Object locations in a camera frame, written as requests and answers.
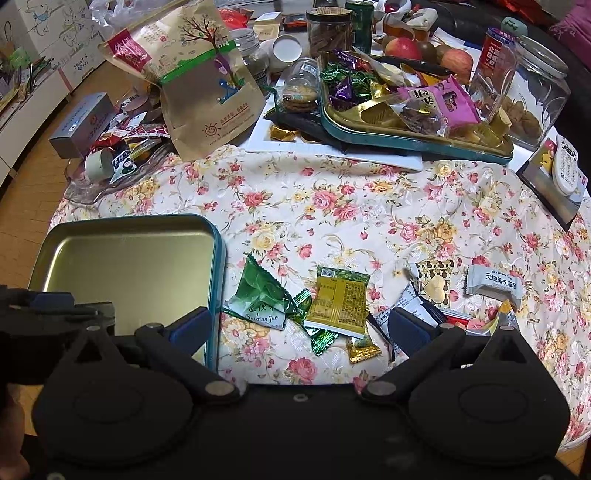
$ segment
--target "metal tin lid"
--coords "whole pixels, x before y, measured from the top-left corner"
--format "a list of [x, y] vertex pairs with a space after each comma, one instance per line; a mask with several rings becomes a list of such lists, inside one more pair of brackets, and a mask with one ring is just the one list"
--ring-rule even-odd
[[306, 12], [308, 20], [316, 22], [348, 22], [351, 20], [351, 10], [339, 7], [318, 7]]

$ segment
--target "tape roll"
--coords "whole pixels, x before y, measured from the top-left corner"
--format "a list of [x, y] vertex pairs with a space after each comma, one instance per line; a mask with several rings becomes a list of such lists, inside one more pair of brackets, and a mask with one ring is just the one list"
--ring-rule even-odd
[[84, 168], [86, 170], [86, 176], [92, 183], [111, 178], [113, 173], [115, 173], [111, 150], [103, 148], [88, 155], [84, 163]]

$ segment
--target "tree illustration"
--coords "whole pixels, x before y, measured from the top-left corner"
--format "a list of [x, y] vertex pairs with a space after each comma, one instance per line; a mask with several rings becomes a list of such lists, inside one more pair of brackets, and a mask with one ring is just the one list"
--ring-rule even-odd
[[184, 25], [180, 27], [182, 30], [181, 41], [183, 44], [190, 43], [197, 40], [206, 40], [212, 44], [213, 49], [216, 52], [216, 58], [224, 66], [226, 71], [230, 74], [232, 83], [237, 89], [240, 89], [241, 85], [238, 83], [234, 72], [230, 68], [230, 64], [219, 50], [219, 43], [224, 40], [219, 31], [219, 27], [215, 21], [209, 18], [207, 15], [201, 17], [200, 21], [196, 21], [195, 17], [187, 18], [184, 17]]

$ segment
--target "apple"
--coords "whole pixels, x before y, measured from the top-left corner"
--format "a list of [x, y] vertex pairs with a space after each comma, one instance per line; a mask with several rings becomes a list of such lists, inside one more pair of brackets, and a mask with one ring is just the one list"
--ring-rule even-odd
[[385, 55], [399, 57], [401, 59], [422, 60], [421, 51], [417, 44], [410, 38], [395, 38], [388, 42], [384, 51]]

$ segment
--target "paper bag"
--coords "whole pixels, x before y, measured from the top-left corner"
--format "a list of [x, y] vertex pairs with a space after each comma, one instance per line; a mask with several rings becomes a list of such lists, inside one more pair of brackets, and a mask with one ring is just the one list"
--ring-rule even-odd
[[99, 46], [126, 72], [160, 86], [181, 157], [209, 155], [251, 126], [265, 99], [213, 0], [177, 0]]

